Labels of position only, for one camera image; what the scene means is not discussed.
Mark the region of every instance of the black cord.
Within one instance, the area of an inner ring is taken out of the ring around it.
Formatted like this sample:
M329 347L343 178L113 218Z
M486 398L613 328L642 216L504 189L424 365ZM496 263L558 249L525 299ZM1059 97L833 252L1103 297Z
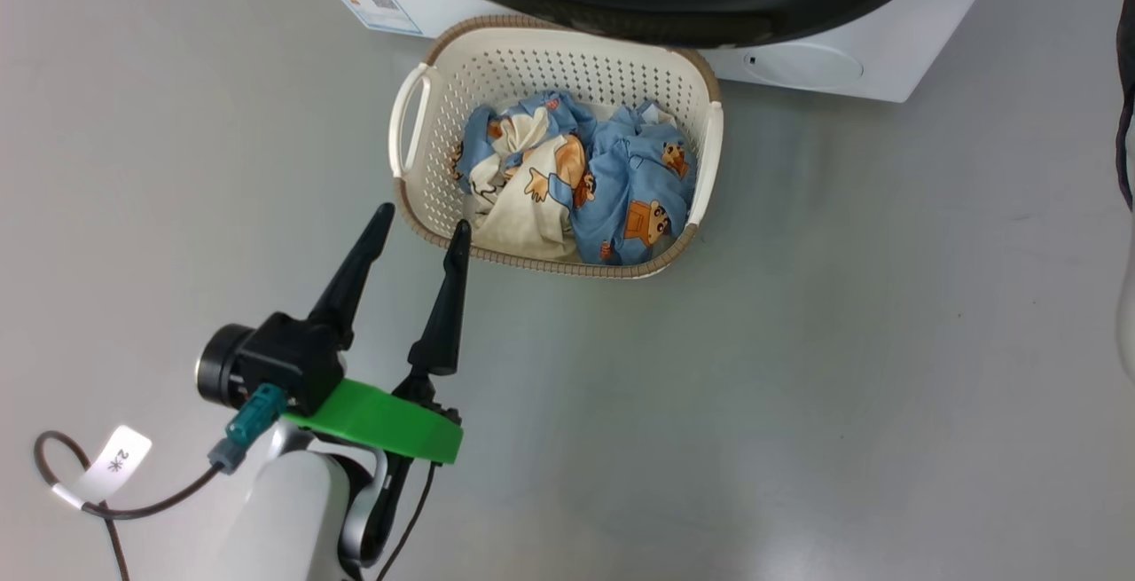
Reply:
M1124 111L1119 115L1119 132L1116 133L1116 177L1119 178L1119 193L1123 193L1127 209L1132 209L1132 182L1127 174L1127 132L1132 127L1133 111L1135 111L1135 83L1124 95Z
M429 474L426 475L426 487L422 488L422 496L418 499L418 507L414 508L413 516L410 517L410 523L406 524L405 532L402 533L402 538L398 539L398 545L394 547L394 551L390 553L389 558L386 559L386 565L378 573L378 578L375 581L382 581L386 579L386 573L389 572L390 566L394 565L394 559L398 558L398 554L402 553L403 546L406 545L406 539L410 539L410 531L414 529L414 524L418 523L418 517L422 514L422 508L426 507L426 497L429 497L429 489L434 487L434 471L437 470L437 463L431 463L429 465Z
M35 440L35 468L40 469L41 477L43 477L44 471L47 471L47 473L54 479L54 474L51 472L51 469L48 468L47 460L44 460L43 456L43 445L49 439L54 439L66 446L68 451L75 455L75 458L78 460L78 465L83 466L83 470L91 468L91 460L86 457L86 453L83 452L83 448L79 448L78 444L76 444L74 439L64 435L64 432L49 430ZM99 507L107 510L107 502L100 503ZM118 538L118 528L115 527L114 520L110 519L103 520L103 523L107 524L107 533L110 534L110 548L115 550L115 562L118 563L118 576L120 576L123 581L131 581L131 573L126 570L126 555L123 554L123 541Z
M47 446L49 440L57 440L66 446L70 452L73 452L75 457L78 458L78 463L83 466L83 469L91 468L91 460L86 457L86 453L84 453L83 448L81 448L69 436L56 430L41 432L41 435L35 438L35 446L32 448L32 454L35 457L35 468L40 471L40 477L43 478L47 485L53 486L59 483L59 478L51 471L51 466L49 466L48 458L43 452L43 448ZM152 516L162 511L169 510L200 490L203 485L209 483L209 481L212 480L218 472L220 472L220 466L215 464L204 474L199 477L197 480L187 485L187 487L185 487L185 489L180 492L144 508L115 511L110 510L106 502L101 502L99 504L87 502L83 504L83 512L101 519L107 524L107 532L110 534L110 548L115 550L115 561L118 563L118 576L121 576L123 581L129 581L131 575L126 570L126 556L123 554L123 542L118 538L118 528L115 525L115 522Z

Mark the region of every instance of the energy label sticker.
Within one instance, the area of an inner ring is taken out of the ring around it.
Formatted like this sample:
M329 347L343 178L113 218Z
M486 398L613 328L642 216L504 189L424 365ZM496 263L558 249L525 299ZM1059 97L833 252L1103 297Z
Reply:
M343 0L351 10L355 11L359 19L369 28L378 31L396 31L398 33L413 33L421 35L414 20L403 10L398 0Z

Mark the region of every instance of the blue cartoon fabric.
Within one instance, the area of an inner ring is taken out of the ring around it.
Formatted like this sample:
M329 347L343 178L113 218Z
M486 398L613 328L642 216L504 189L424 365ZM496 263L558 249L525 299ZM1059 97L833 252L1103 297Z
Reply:
M543 129L545 113L544 141L563 136L578 141L556 142L554 161L545 168L529 166L537 148L502 152L501 120L531 117L532 125ZM568 92L538 93L499 116L482 106L471 113L454 160L454 177L465 193L472 169L494 155L501 158L499 180L506 188L515 177L537 205L552 201L568 209L578 256L588 264L648 262L686 228L697 161L673 117L654 101L639 108L624 106L607 121L596 121ZM505 205L494 205L489 212L499 209Z
M588 163L595 200L572 214L588 264L642 264L659 253L659 242L686 228L697 163L676 127L644 120L651 106L620 108L596 128Z

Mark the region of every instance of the clothing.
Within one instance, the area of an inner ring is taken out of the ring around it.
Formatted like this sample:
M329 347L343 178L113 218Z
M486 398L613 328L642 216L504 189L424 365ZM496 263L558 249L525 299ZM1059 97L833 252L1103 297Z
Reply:
M493 209L474 220L473 244L523 258L577 261L569 205L536 197L548 178L558 178L561 169L582 169L585 160L577 136L553 136L523 152L518 168L505 174L508 182Z
M501 253L641 264L686 228L697 163L657 103L597 124L568 92L496 116L474 109L454 176L474 196L473 242Z
M642 264L661 253L664 238L686 228L697 161L674 125L644 120L665 116L659 112L655 103L636 111L624 106L596 128L588 163L595 200L572 214L575 244L588 264Z

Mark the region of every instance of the qr code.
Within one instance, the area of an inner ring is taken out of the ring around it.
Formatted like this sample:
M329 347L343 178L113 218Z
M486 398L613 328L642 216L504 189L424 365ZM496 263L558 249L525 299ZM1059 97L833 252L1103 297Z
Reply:
M370 0L380 10L398 10L398 5L394 3L394 0Z

